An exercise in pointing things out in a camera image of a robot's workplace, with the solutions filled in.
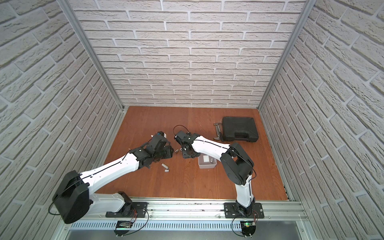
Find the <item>translucent plastic storage box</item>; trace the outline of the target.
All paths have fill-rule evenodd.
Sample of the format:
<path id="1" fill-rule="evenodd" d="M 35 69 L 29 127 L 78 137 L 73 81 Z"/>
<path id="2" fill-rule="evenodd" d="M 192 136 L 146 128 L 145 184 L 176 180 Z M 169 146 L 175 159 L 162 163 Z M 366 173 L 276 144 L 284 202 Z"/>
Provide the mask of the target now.
<path id="1" fill-rule="evenodd" d="M 217 159 L 210 157 L 210 161 L 209 162 L 204 162 L 203 161 L 203 156 L 208 156 L 208 155 L 204 155 L 204 154 L 201 154 L 199 157 L 198 157 L 198 165 L 199 165 L 199 168 L 200 169 L 213 169 L 216 167 L 217 165 Z"/>

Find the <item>controller board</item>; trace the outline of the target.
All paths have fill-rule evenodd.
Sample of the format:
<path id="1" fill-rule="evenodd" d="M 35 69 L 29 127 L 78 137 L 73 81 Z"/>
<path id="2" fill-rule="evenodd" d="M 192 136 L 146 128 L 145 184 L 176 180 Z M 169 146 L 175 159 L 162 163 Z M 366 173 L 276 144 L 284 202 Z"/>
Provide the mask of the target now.
<path id="1" fill-rule="evenodd" d="M 118 221 L 114 233 L 117 237 L 126 236 L 130 232 L 133 225 L 134 222 L 132 221 Z"/>
<path id="2" fill-rule="evenodd" d="M 252 237 L 256 231 L 256 222 L 241 221 L 241 233 L 245 238 Z"/>

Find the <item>right controller board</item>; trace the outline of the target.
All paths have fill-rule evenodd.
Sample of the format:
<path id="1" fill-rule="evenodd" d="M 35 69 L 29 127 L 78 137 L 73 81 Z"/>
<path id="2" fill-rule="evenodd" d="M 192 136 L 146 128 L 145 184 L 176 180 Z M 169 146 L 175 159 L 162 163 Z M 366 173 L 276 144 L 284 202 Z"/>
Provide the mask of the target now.
<path id="1" fill-rule="evenodd" d="M 241 233 L 245 238 L 252 237 L 256 231 L 256 222 L 241 221 Z"/>

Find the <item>black plastic tool case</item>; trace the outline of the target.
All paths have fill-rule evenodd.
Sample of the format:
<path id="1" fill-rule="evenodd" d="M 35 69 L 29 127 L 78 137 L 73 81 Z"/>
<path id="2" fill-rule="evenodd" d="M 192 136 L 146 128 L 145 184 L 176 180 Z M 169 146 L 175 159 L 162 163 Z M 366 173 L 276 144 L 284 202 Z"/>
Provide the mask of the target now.
<path id="1" fill-rule="evenodd" d="M 223 139 L 227 142 L 246 141 L 257 142 L 258 130 L 254 118 L 251 117 L 223 117 Z"/>

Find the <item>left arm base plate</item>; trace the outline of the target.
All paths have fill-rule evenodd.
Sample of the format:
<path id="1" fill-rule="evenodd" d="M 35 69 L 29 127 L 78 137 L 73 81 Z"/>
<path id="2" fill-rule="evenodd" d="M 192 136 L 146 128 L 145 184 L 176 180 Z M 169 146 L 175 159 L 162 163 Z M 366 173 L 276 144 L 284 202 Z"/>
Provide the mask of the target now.
<path id="1" fill-rule="evenodd" d="M 125 203 L 123 207 L 117 212 L 106 212 L 106 218 L 145 218 L 148 202 L 132 202 Z"/>

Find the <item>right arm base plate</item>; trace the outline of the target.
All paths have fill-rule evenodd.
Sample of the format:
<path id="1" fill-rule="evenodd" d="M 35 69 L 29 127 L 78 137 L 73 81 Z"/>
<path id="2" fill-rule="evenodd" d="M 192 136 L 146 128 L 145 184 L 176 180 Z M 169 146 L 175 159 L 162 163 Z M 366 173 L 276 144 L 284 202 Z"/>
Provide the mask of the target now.
<path id="1" fill-rule="evenodd" d="M 257 218 L 265 217 L 263 206 L 261 203 L 252 202 L 247 208 L 239 203 L 224 203 L 224 213 L 227 219 L 233 218 Z"/>

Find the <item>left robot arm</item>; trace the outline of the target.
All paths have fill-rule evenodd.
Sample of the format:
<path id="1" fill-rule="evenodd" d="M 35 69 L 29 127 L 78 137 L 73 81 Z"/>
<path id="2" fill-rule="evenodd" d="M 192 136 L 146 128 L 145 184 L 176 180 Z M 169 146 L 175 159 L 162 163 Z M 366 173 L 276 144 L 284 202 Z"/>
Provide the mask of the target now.
<path id="1" fill-rule="evenodd" d="M 94 195 L 97 190 L 128 173 L 149 168 L 153 162 L 170 159 L 173 153 L 172 146 L 161 140 L 145 143 L 99 168 L 82 173 L 68 172 L 52 197 L 56 215 L 61 216 L 65 224 L 71 224 L 92 211 L 97 212 L 101 208 Z"/>

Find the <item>aluminium rail frame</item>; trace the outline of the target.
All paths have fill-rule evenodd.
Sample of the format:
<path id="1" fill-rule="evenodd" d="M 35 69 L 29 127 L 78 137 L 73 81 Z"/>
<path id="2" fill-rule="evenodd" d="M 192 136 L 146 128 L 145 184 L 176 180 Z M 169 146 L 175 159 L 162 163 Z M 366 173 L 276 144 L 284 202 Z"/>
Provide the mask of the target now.
<path id="1" fill-rule="evenodd" d="M 256 222 L 256 230 L 264 223 L 293 223 L 301 232 L 309 220 L 300 202 L 261 201 L 263 219 L 227 219 L 224 203 L 230 200 L 177 200 L 136 198 L 134 202 L 148 202 L 145 218 L 106 218 L 106 214 L 92 214 L 67 224 L 67 230 L 115 230 L 118 221 L 132 221 L 134 231 L 230 231 L 241 233 L 241 221 Z"/>

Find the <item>left controller board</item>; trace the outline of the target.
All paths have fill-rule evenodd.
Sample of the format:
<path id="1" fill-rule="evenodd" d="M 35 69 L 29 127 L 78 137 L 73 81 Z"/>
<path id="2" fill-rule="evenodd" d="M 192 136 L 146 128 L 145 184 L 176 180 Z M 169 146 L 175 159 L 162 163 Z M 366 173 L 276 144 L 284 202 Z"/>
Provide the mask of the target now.
<path id="1" fill-rule="evenodd" d="M 134 222 L 132 221 L 118 221 L 114 233 L 117 237 L 126 236 L 130 232 L 133 225 Z"/>

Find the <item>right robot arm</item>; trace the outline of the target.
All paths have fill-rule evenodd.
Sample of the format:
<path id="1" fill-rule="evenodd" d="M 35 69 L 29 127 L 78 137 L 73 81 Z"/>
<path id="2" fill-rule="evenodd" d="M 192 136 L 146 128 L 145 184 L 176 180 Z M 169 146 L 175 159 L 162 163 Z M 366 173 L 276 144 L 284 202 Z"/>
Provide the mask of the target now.
<path id="1" fill-rule="evenodd" d="M 239 207 L 249 209 L 254 201 L 251 180 L 254 163 L 238 143 L 222 144 L 206 139 L 199 134 L 178 132 L 175 140 L 181 145 L 183 158 L 193 159 L 201 154 L 219 160 L 227 177 L 235 184 L 237 204 Z"/>

